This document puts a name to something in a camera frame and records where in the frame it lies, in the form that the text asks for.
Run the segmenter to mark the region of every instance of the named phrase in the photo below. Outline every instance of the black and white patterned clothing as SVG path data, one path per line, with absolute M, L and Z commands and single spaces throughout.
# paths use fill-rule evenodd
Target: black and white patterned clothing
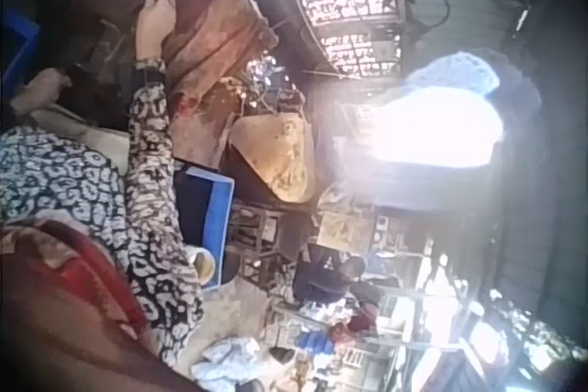
M 163 73 L 164 64 L 138 62 L 136 69 Z M 0 220 L 66 210 L 83 224 L 127 276 L 160 356 L 174 365 L 202 320 L 201 292 L 178 224 L 164 85 L 153 82 L 157 75 L 136 77 L 145 81 L 130 108 L 125 178 L 109 159 L 77 141 L 16 127 L 0 144 Z

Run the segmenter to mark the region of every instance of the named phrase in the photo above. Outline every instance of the man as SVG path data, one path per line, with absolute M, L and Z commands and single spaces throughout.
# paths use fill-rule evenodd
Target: man
M 324 267 L 329 259 L 333 269 Z M 336 250 L 311 245 L 298 259 L 292 283 L 294 298 L 301 304 L 338 302 L 365 270 L 366 263 L 361 257 L 353 256 L 342 263 Z

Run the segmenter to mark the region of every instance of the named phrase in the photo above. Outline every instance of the blue plastic box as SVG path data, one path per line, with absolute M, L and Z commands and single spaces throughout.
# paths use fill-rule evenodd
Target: blue plastic box
M 208 170 L 201 169 L 196 165 L 185 165 L 183 162 L 176 160 L 175 170 L 178 171 L 182 168 L 183 174 L 187 179 L 183 185 L 190 185 L 190 177 L 211 183 L 209 195 L 198 195 L 198 198 L 195 198 L 193 201 L 193 204 L 206 204 L 206 200 L 208 199 L 208 206 L 204 218 L 204 228 L 202 231 L 202 243 L 194 245 L 201 245 L 212 253 L 216 264 L 214 275 L 212 276 L 212 280 L 204 285 L 203 288 L 216 288 L 221 285 L 222 256 L 224 254 L 227 225 L 231 214 L 234 181 L 227 176 L 215 174 Z M 202 219 L 193 219 L 193 221 L 201 222 Z
M 2 99 L 12 98 L 15 88 L 22 81 L 27 73 L 30 59 L 37 46 L 37 36 L 39 35 L 39 26 L 31 22 L 20 14 L 6 8 L 2 11 L 2 28 L 5 35 L 2 36 L 3 45 L 6 44 L 4 39 L 11 37 L 17 38 L 19 42 L 13 42 L 15 48 L 9 55 L 10 61 L 3 62 L 2 71 Z

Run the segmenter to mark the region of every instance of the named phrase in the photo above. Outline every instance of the floor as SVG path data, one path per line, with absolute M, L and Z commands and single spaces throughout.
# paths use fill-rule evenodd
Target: floor
M 189 378 L 190 366 L 201 360 L 204 349 L 227 337 L 259 338 L 264 328 L 269 298 L 257 287 L 237 277 L 205 293 L 204 320 L 180 355 L 176 370 Z

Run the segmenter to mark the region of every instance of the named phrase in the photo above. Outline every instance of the red garment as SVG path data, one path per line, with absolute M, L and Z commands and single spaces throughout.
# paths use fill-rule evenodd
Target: red garment
M 372 326 L 376 326 L 377 319 L 378 308 L 374 305 L 367 304 L 349 320 L 347 328 L 353 333 L 358 333 L 362 330 L 370 330 Z
M 128 325 L 134 337 L 147 329 L 147 318 L 126 279 L 84 234 L 53 220 L 12 224 L 2 233 L 3 252 L 25 257 L 48 285 L 76 295 L 119 325 Z

